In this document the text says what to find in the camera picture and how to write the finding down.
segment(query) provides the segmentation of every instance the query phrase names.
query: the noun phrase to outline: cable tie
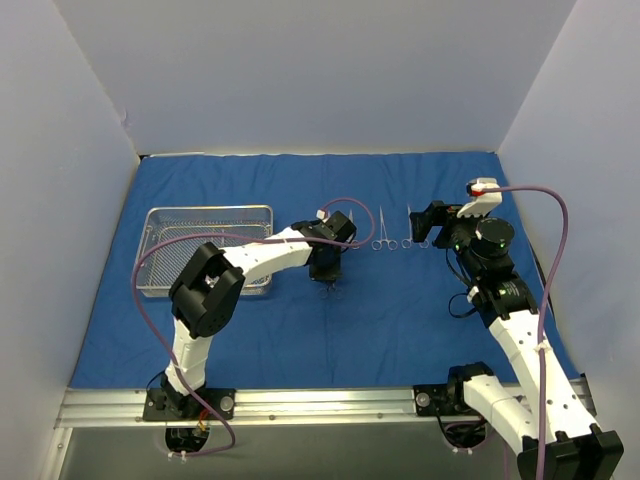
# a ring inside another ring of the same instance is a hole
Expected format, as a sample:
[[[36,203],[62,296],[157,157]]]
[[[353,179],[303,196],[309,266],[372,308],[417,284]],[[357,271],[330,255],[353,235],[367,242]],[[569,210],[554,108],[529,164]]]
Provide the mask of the cable tie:
[[[540,350],[544,350],[546,352],[550,352],[550,351],[553,350],[553,348],[551,348],[551,345],[549,345],[549,342],[547,342],[546,340],[543,340],[538,345],[533,347],[533,351],[536,352],[536,353],[540,353]]]

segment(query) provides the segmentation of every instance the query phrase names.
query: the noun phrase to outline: blue cloth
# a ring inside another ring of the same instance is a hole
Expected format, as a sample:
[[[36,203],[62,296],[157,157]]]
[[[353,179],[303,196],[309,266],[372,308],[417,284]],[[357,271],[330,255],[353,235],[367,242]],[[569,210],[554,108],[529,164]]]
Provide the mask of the blue cloth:
[[[211,157],[142,161],[129,193],[71,386],[139,388],[166,367],[168,357],[131,298],[129,275],[145,216],[153,207],[268,204],[275,231],[313,219],[328,200],[364,201],[378,221],[382,206],[390,238],[409,236],[407,203],[423,210],[434,199],[466,203],[466,183],[496,177],[506,185],[491,153]],[[353,208],[358,236],[369,231]],[[511,255],[540,300],[542,288],[527,239],[509,194],[494,215],[516,229]],[[516,377],[477,315],[451,318],[449,298],[463,286],[447,270],[444,251],[413,246],[347,252],[343,298],[320,298],[306,268],[278,273],[270,292],[243,298],[228,326],[213,340],[207,363],[210,386],[321,388],[441,383],[449,367],[486,362],[503,382]],[[468,309],[458,299],[454,309]],[[172,341],[167,299],[145,299],[158,328]],[[547,332],[567,374],[577,376],[552,317]]]

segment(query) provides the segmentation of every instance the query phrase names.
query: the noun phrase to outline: black mounting bracket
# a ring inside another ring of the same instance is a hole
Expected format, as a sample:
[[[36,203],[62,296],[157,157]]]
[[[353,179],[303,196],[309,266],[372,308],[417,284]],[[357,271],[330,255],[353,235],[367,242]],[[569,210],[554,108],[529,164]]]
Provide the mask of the black mounting bracket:
[[[199,388],[200,395],[213,409],[225,420],[233,418],[235,408],[236,391],[230,388]],[[168,400],[166,392],[162,388],[151,388],[147,392],[144,402],[142,420],[145,422],[173,422],[182,420],[198,420],[202,407],[192,397],[193,408],[176,410]]]
[[[447,384],[414,385],[413,401],[418,417],[476,415],[473,410],[454,401]]]

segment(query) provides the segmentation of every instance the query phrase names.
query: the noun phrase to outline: white bracket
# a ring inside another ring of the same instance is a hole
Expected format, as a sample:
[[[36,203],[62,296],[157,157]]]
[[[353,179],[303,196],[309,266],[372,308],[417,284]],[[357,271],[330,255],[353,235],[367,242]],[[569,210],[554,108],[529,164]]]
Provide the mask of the white bracket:
[[[482,193],[487,188],[499,188],[495,178],[476,178],[468,184],[472,200],[457,213],[458,218],[486,217],[502,203],[502,193]]]
[[[538,438],[531,412],[493,375],[477,375],[464,382],[464,403],[479,412],[516,455],[522,452],[523,436]]]

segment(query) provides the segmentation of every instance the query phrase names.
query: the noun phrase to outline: metal frame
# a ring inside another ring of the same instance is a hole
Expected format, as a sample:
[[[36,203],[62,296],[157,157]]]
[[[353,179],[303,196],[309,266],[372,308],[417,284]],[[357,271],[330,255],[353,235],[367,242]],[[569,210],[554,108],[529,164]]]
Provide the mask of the metal frame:
[[[589,412],[595,415],[591,392],[584,378],[571,385]],[[523,392],[519,385],[507,385],[514,397]],[[68,390],[56,421],[41,480],[59,478],[73,430],[78,428],[158,428],[194,426],[194,421],[144,422],[142,411],[146,391]],[[526,398],[521,404],[529,409]],[[331,425],[367,423],[424,423],[433,417],[418,417],[413,388],[318,389],[318,390],[238,390],[233,426]],[[446,420],[476,417],[445,417]]]

